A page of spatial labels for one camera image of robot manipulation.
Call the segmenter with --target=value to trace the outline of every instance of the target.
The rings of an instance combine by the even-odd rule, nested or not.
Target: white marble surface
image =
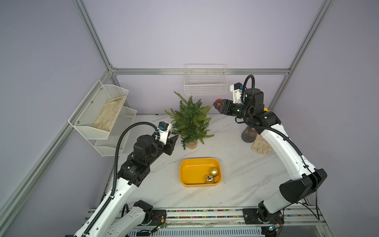
[[[209,129],[213,138],[198,144],[194,150],[183,150],[177,141],[171,156],[161,155],[151,166],[151,172],[128,199],[129,205],[142,199],[154,207],[243,207],[256,206],[276,192],[279,185],[290,179],[275,152],[260,155],[251,150],[241,133],[246,125],[237,124],[234,117],[210,115]],[[171,122],[166,115],[137,115],[135,122]],[[140,135],[152,134],[147,125],[134,127],[119,159],[119,167],[133,151]],[[184,159],[213,157],[221,164],[222,182],[210,187],[184,187],[179,180],[179,166]]]

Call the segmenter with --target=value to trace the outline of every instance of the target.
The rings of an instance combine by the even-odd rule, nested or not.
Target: yellow tray
[[[209,175],[212,168],[219,170],[215,183],[206,184],[205,177]],[[214,158],[194,158],[186,159],[180,164],[180,182],[186,187],[201,187],[218,185],[222,180],[221,166]]]

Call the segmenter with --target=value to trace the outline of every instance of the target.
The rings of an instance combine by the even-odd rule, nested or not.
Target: wooden pot
[[[197,147],[197,140],[188,143],[188,144],[187,144],[187,147],[188,147],[189,149],[195,149],[195,148]]]

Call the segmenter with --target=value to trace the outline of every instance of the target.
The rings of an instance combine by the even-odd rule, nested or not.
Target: gold ornament ball
[[[218,174],[219,174],[218,168],[212,168],[210,170],[210,175],[212,175],[213,177],[216,177]]]

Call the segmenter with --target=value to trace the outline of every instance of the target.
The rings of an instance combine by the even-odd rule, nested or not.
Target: white wire basket
[[[110,131],[112,131],[115,124],[113,120],[110,126],[110,131],[104,131],[101,129],[94,128],[94,122],[100,115],[105,103],[114,97],[127,96],[128,90],[115,85],[101,85],[97,90],[91,102],[88,103],[86,108],[83,110],[79,118],[74,123],[73,127],[78,131],[85,139],[108,139]]]
[[[91,101],[86,105],[76,120],[75,114],[77,112],[75,111],[72,114],[69,118],[69,124],[71,124],[71,126],[73,126],[102,156],[114,156],[121,133],[133,124],[137,111],[121,106],[109,126],[109,131],[94,128],[94,123],[100,115],[105,103],[111,98],[125,96],[121,101],[122,104],[124,104],[129,92],[115,85],[103,85],[100,81],[98,81],[95,86],[97,84],[100,84],[100,87],[91,98]],[[120,153],[124,150],[128,137],[129,133],[122,139]]]
[[[184,94],[187,96],[225,95],[228,90],[225,64],[186,64]]]
[[[114,156],[116,151],[117,142],[122,134],[122,132],[133,124],[134,119],[136,117],[137,110],[133,110],[131,108],[123,106],[121,108],[121,112],[119,117],[116,119],[116,122],[111,130],[108,139],[106,140],[97,140],[94,144],[94,148],[102,155],[102,156]],[[126,141],[128,140],[129,133],[127,132],[124,138],[121,141],[120,145],[120,154],[124,150],[126,145]]]

